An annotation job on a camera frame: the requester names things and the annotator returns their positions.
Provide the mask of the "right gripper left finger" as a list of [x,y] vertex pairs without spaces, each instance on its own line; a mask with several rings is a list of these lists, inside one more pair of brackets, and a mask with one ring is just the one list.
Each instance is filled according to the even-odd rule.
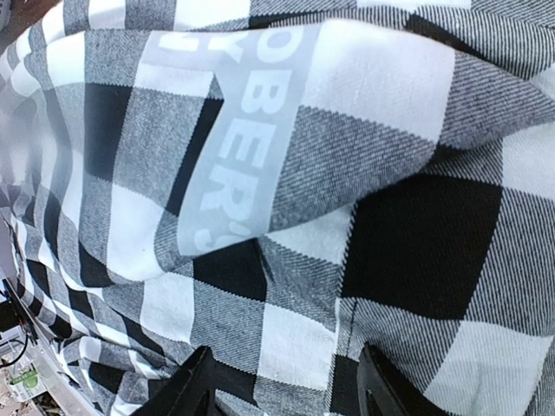
[[209,347],[197,348],[165,386],[143,407],[146,416],[217,414],[215,360]]

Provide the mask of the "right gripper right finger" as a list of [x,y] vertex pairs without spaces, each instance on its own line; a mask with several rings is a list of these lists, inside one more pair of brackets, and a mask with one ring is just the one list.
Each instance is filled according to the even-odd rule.
[[447,416],[368,343],[359,358],[357,392],[362,416]]

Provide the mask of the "black white checkered cloth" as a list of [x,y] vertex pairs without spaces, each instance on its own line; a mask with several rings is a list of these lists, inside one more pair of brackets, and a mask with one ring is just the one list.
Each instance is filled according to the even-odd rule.
[[554,412],[551,1],[61,1],[1,54],[16,292],[130,415]]

